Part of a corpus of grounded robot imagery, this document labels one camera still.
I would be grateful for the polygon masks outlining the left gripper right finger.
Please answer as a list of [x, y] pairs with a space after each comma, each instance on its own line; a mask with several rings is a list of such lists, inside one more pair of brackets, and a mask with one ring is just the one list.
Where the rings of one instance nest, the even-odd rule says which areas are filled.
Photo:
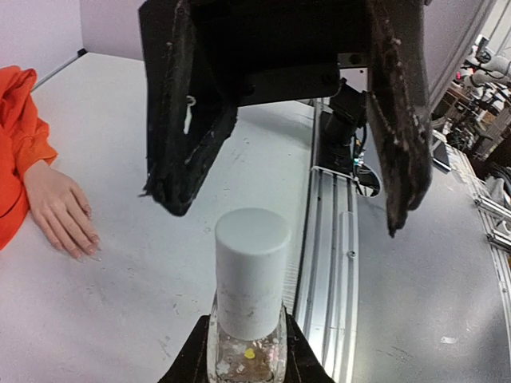
[[333, 383], [291, 314], [284, 310], [287, 362], [284, 383]]

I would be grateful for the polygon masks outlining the white nail polish cap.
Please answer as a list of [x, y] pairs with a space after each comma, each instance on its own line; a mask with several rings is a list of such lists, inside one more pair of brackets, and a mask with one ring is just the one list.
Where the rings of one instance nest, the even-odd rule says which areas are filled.
[[283, 305], [291, 228], [281, 215], [249, 207], [220, 217], [215, 236], [219, 324], [243, 341], [265, 338]]

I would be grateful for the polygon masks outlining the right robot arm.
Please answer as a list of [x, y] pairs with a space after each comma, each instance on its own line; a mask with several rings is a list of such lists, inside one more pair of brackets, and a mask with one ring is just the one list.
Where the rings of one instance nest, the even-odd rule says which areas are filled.
[[387, 227], [402, 229], [432, 179], [424, 1], [147, 1], [145, 193], [185, 215], [240, 108], [330, 99], [322, 158], [353, 172], [373, 136]]

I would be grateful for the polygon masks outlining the clear nail polish bottle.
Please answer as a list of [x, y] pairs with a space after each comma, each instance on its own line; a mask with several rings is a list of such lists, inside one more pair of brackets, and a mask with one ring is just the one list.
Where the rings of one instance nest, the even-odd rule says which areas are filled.
[[287, 368], [287, 311], [281, 308], [277, 327], [266, 337], [245, 341], [227, 334], [213, 300], [208, 323], [206, 370], [209, 382], [279, 383]]

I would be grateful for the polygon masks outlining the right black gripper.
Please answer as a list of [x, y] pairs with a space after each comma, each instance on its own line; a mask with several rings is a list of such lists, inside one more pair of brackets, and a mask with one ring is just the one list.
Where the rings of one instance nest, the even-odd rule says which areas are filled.
[[329, 96], [338, 63], [366, 61], [364, 1], [146, 1], [146, 195], [186, 215], [238, 105]]

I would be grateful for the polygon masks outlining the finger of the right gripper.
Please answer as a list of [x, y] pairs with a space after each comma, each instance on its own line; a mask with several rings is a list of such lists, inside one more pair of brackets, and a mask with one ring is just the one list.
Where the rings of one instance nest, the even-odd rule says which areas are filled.
[[382, 172], [390, 235], [404, 228], [432, 180], [423, 1], [369, 1], [366, 112]]

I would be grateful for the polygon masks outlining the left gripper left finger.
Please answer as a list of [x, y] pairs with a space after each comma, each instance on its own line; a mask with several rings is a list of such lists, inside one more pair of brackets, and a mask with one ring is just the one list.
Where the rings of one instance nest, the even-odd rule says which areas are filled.
[[209, 315], [202, 315], [159, 383], [207, 383]]

